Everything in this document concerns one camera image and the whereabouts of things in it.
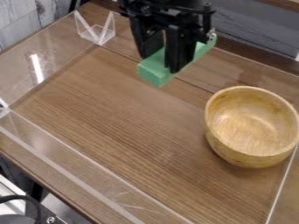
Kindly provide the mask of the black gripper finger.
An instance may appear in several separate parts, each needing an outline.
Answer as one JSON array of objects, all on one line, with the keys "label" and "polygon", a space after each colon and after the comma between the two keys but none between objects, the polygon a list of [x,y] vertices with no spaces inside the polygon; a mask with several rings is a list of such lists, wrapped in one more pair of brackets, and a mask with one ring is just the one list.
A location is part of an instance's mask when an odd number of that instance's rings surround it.
[{"label": "black gripper finger", "polygon": [[192,61],[196,46],[196,33],[192,25],[169,25],[165,30],[165,66],[172,74],[180,72]]},{"label": "black gripper finger", "polygon": [[164,25],[153,17],[130,17],[129,23],[136,48],[145,59],[164,46]]}]

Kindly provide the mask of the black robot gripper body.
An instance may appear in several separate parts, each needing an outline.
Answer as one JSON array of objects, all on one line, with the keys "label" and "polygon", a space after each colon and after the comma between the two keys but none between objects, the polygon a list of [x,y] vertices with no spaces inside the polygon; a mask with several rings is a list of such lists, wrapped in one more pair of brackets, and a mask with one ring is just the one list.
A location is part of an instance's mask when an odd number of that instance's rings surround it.
[{"label": "black robot gripper body", "polygon": [[142,23],[145,31],[171,25],[189,29],[197,41],[211,38],[211,17],[215,13],[207,0],[117,0],[121,14]]}]

